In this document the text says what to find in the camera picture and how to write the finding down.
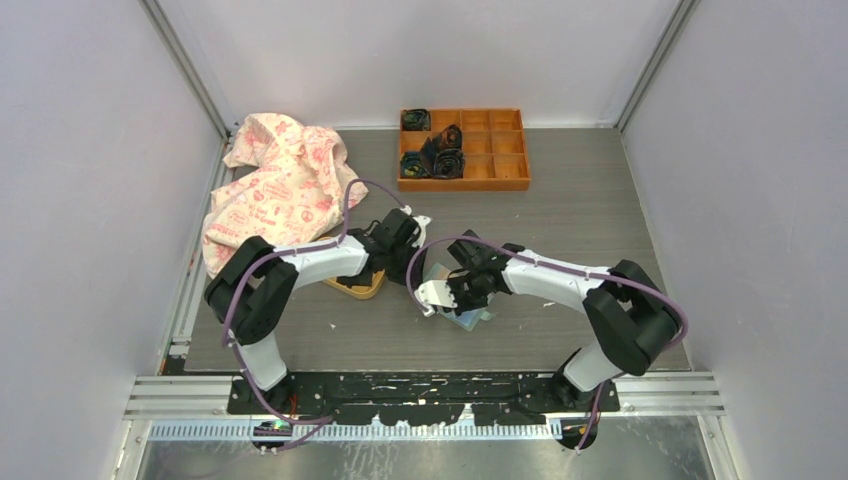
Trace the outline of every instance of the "wooden tray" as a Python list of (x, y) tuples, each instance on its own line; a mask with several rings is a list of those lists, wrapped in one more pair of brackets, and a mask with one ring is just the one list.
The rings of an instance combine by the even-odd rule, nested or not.
[[(418, 151), (428, 136), (448, 125), (462, 129), (465, 154), (463, 178), (401, 178), (400, 158), (410, 150)], [(430, 110), (431, 130), (400, 132), (397, 168), (398, 190), (402, 192), (461, 192), (527, 190), (530, 165), (521, 110), (518, 109), (436, 109)]]

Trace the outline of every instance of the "aluminum frame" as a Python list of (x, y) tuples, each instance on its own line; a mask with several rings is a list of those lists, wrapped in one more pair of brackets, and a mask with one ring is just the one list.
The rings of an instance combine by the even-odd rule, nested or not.
[[(217, 166), (210, 178), (208, 191), (211, 192), (233, 180), (235, 170), (228, 168), (221, 161), (229, 153), (231, 148), (231, 139), (221, 145), (221, 151), (215, 158)], [(169, 322), (165, 329), (165, 336), (162, 339), (162, 347), (159, 349), (159, 356), (162, 361), (168, 356), (172, 358), (186, 358), (191, 345), (191, 332), (194, 329), (194, 321), (197, 318), (197, 309), (200, 306), (204, 280), (206, 279), (206, 265), (203, 262), (202, 252), (200, 250), (203, 235), (203, 218), (206, 211), (207, 208), (204, 206), (203, 212), (200, 212), (197, 216), (196, 225), (193, 226), (193, 230), (195, 231), (194, 242), (191, 244), (191, 250), (184, 262), (184, 265), (188, 266), (187, 273), (178, 287), (179, 293), (170, 310)]]
[(183, 77), (185, 77), (197, 101), (200, 102), (203, 111), (206, 112), (206, 116), (209, 118), (212, 126), (218, 132), (218, 135), (221, 136), (221, 139), (226, 139), (230, 135), (230, 129), (227, 128), (224, 117), (221, 116), (220, 110), (215, 105), (214, 100), (212, 100), (212, 96), (209, 95), (209, 90), (203, 84), (203, 80), (200, 78), (197, 69), (194, 68), (194, 63), (192, 63), (188, 52), (183, 47), (182, 42), (180, 42), (177, 32), (174, 31), (174, 27), (168, 20), (168, 16), (165, 14), (165, 10), (162, 9), (159, 0), (139, 0), (138, 3), (144, 8), (147, 18), (150, 19), (153, 27), (156, 28), (159, 36), (162, 38), (162, 42), (168, 49), (168, 53), (174, 59), (177, 68), (182, 72)]
[(660, 41), (657, 43), (654, 53), (651, 54), (651, 58), (645, 65), (645, 69), (642, 70), (642, 74), (639, 76), (639, 80), (636, 81), (636, 86), (633, 88), (633, 93), (631, 93), (630, 98), (627, 99), (627, 103), (624, 105), (624, 110), (622, 110), (621, 116), (615, 124), (615, 128), (622, 134), (624, 134), (624, 131), (627, 129), (627, 125), (630, 123), (630, 120), (633, 119), (633, 115), (636, 113), (636, 109), (639, 108), (639, 104), (642, 103), (642, 99), (645, 98), (645, 94), (654, 82), (654, 78), (662, 67), (663, 62), (665, 62), (666, 58), (668, 58), (672, 47), (674, 47), (674, 44), (680, 37), (680, 32), (683, 31), (683, 28), (689, 21), (689, 17), (692, 16), (692, 13), (695, 11), (695, 7), (697, 7), (700, 2), (701, 0), (680, 0), (677, 4), (677, 8), (675, 8), (665, 30), (660, 36)]
[[(115, 479), (135, 478), (148, 441), (250, 441), (252, 428), (276, 417), (230, 415), (226, 412), (232, 381), (239, 375), (138, 377), (124, 414), (127, 430), (115, 469)], [(621, 410), (604, 417), (696, 417), (706, 453), (718, 479), (739, 479), (725, 436), (726, 414), (710, 372), (649, 372), (614, 381)], [(476, 427), (469, 406), (449, 426), (387, 427), (329, 425), (307, 442), (385, 442), (433, 440), (543, 439), (561, 431), (560, 420), (580, 419), (581, 412), (546, 415), (547, 425)], [(292, 438), (310, 427), (296, 426)]]

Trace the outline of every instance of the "black object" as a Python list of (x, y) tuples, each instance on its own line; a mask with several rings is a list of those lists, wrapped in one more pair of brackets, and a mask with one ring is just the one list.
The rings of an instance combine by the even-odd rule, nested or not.
[(430, 112), (423, 108), (404, 110), (400, 115), (400, 125), (408, 132), (430, 130)]
[[(657, 289), (630, 260), (620, 261), (610, 274)], [(630, 302), (631, 308), (625, 311), (619, 302)], [(659, 299), (611, 281), (589, 290), (583, 307), (604, 355), (631, 375), (643, 375), (681, 326), (677, 314)]]
[[(550, 394), (551, 374), (540, 372), (295, 372), (289, 377), (290, 384), (266, 392), (272, 406), (288, 412), (291, 406), (283, 399), (296, 394), (303, 418), (332, 415), (339, 425), (370, 425), (378, 413), (385, 425), (452, 424), (467, 403), (476, 425), (544, 424), (545, 413), (585, 412), (588, 406), (559, 403)], [(278, 388), (286, 394), (275, 395)], [(604, 390), (598, 409), (620, 409), (615, 389)], [(227, 412), (266, 413), (244, 380), (233, 381)]]
[[(368, 230), (353, 228), (347, 234), (363, 245), (369, 254), (368, 262), (360, 274), (339, 277), (339, 283), (356, 285), (363, 281), (363, 276), (370, 278), (374, 273), (385, 270), (389, 280), (406, 285), (406, 268), (418, 251), (418, 247), (412, 244), (421, 235), (415, 219), (395, 208), (382, 222), (372, 222)], [(262, 237), (248, 238), (206, 287), (203, 298), (215, 312), (218, 321), (224, 322), (236, 287), (250, 266), (273, 251), (274, 246)], [(426, 253), (422, 254), (420, 261), (416, 262), (413, 281), (420, 282), (423, 277), (425, 256)], [(281, 258), (273, 258), (260, 266), (253, 277), (264, 280), (256, 289), (245, 285), (231, 325), (236, 341), (241, 345), (256, 343), (274, 331), (297, 281), (298, 272), (294, 265)]]
[(433, 178), (462, 178), (465, 172), (465, 155), (458, 148), (442, 150), (433, 162)]
[(562, 362), (562, 365), (554, 372), (554, 376), (551, 377), (551, 393), (568, 408), (579, 408), (580, 406), (588, 405), (594, 395), (594, 390), (584, 392), (565, 378), (565, 366), (568, 365), (568, 362), (579, 351), (580, 349), (578, 348), (566, 361)]
[(436, 149), (440, 152), (449, 148), (462, 150), (462, 130), (456, 125), (448, 125), (433, 138), (433, 143), (436, 144)]
[[(586, 422), (581, 420), (561, 420), (560, 426), (562, 427), (562, 438), (558, 438), (556, 441), (569, 450), (576, 449), (577, 445), (580, 444), (580, 439), (583, 438), (583, 433), (586, 432)], [(586, 437), (586, 441), (583, 442), (580, 450), (586, 450), (591, 447), (595, 443), (596, 438), (598, 438), (597, 422), (592, 424), (592, 428), (589, 429), (589, 436)]]
[[(463, 235), (479, 238), (473, 230), (466, 230)], [(503, 248), (515, 253), (524, 250), (523, 246), (512, 243), (504, 244)], [(510, 259), (508, 255), (468, 240), (451, 243), (448, 252), (462, 267), (448, 277), (448, 287), (457, 305), (453, 309), (454, 313), (460, 315), (469, 310), (486, 307), (491, 293), (512, 295), (502, 275)]]
[(419, 152), (404, 152), (400, 157), (400, 176), (401, 178), (429, 178), (430, 174), (421, 163), (421, 154)]
[(285, 425), (282, 428), (277, 427), (277, 420), (268, 420), (253, 427), (253, 436), (262, 438), (261, 440), (253, 440), (251, 443), (257, 450), (271, 450), (274, 447), (281, 447), (291, 440), (292, 427)]
[[(348, 235), (361, 243), (368, 252), (368, 262), (360, 275), (373, 275), (380, 270), (386, 271), (386, 278), (400, 285), (406, 285), (406, 268), (418, 247), (412, 246), (421, 235), (418, 222), (403, 210), (392, 209), (382, 222), (374, 222), (368, 230), (352, 228)], [(423, 277), (424, 257), (416, 262), (413, 269), (413, 282)], [(337, 282), (348, 281), (350, 277), (338, 277)]]
[(424, 141), (419, 150), (420, 162), (432, 178), (462, 178), (465, 155), (462, 153), (462, 131), (450, 125), (433, 138)]
[[(273, 251), (273, 245), (262, 237), (248, 238), (206, 287), (203, 298), (221, 323), (224, 323), (241, 277), (259, 258)], [(259, 267), (253, 276), (264, 277), (264, 281), (256, 289), (250, 285), (244, 286), (231, 326), (241, 345), (256, 343), (274, 331), (286, 308), (298, 273), (294, 265), (274, 258)]]

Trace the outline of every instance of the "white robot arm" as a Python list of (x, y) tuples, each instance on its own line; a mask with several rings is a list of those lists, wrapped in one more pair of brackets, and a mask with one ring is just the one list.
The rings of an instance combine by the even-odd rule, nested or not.
[[(242, 244), (206, 288), (206, 302), (225, 321), (238, 283), (259, 258), (294, 250), (256, 270), (262, 282), (247, 285), (236, 301), (232, 323), (225, 325), (256, 384), (268, 391), (286, 383), (288, 368), (280, 356), (274, 329), (294, 290), (328, 278), (346, 285), (370, 284), (372, 274), (385, 270), (389, 280), (403, 284), (412, 255), (426, 238), (430, 218), (394, 209), (368, 229), (351, 229), (342, 236), (297, 247), (275, 247), (261, 237)], [(418, 261), (420, 275), (423, 257)]]
[(585, 399), (601, 382), (622, 372), (644, 374), (682, 327), (677, 313), (662, 301), (616, 283), (615, 279), (624, 279), (656, 291), (634, 262), (587, 267), (546, 258), (519, 245), (507, 244), (499, 251), (471, 241), (476, 235), (470, 230), (465, 238), (448, 247), (462, 268), (447, 280), (424, 282), (415, 290), (424, 313), (441, 309), (461, 314), (482, 308), (497, 292), (533, 295), (583, 313), (596, 339), (555, 374), (566, 404)]

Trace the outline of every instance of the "work surface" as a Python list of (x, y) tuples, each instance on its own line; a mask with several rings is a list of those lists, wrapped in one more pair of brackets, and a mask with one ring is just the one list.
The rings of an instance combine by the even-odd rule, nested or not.
[[(398, 132), (340, 133), (357, 174), (395, 188)], [(526, 192), (403, 194), (414, 214), (433, 218), (428, 239), (470, 228), (499, 245), (517, 243), (582, 265), (612, 266), (626, 258), (662, 286), (618, 132), (527, 130), (526, 136), (533, 176)], [(395, 206), (371, 188), (352, 209), (351, 226), (366, 227)], [(425, 271), (434, 261), (456, 266), (446, 246), (428, 252)], [(295, 371), (553, 370), (594, 335), (585, 316), (546, 303), (499, 294), (490, 306), (497, 316), (467, 332), (444, 317), (424, 317), (400, 285), (387, 282), (362, 301), (319, 283), (293, 293), (276, 335), (283, 359)], [(220, 338), (221, 324), (201, 304), (186, 370), (235, 370)], [(688, 366), (682, 347), (654, 363), (654, 368)]]

